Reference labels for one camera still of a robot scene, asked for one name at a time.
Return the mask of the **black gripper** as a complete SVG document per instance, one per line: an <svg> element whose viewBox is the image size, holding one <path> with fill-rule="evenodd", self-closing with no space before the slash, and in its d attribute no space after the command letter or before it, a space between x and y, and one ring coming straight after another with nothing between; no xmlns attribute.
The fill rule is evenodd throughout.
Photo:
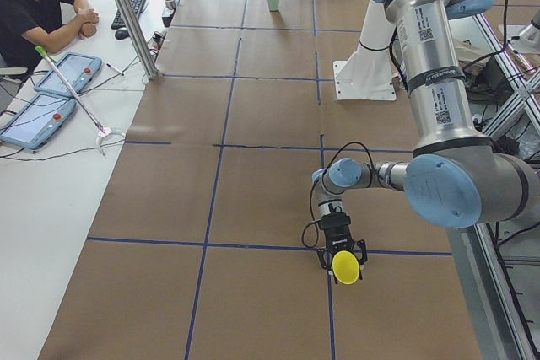
<svg viewBox="0 0 540 360"><path fill-rule="evenodd" d="M345 250L352 252L355 246L355 257L359 266L358 280L363 279L363 270L367 261L367 247L364 239L355 242L352 238L349 225L351 218L344 212L332 212L323 216L319 222L319 228L325 236L326 248L317 248L316 254L321 268L328 276L338 283L332 267L333 254Z"/></svg>

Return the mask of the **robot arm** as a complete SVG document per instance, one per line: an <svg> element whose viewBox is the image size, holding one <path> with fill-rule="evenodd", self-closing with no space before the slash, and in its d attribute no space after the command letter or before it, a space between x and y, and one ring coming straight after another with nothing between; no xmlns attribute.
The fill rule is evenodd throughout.
<svg viewBox="0 0 540 360"><path fill-rule="evenodd" d="M426 222L443 228L509 221L539 204L539 177L522 160L496 153L488 136L473 125L465 75L451 38L450 21L489 10L495 0L371 0L383 7L398 40L406 89L419 141L410 162L361 164L334 159L312 175L326 244L321 266L338 283L361 279L367 255L356 255L343 210L346 190L385 187L403 192Z"/></svg>

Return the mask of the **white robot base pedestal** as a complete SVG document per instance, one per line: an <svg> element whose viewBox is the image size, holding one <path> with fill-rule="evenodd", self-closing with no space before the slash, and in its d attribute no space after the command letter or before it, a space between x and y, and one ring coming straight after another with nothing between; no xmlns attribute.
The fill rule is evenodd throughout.
<svg viewBox="0 0 540 360"><path fill-rule="evenodd" d="M333 63L338 100L394 101L389 50L395 25L381 3L370 0L356 51Z"/></svg>

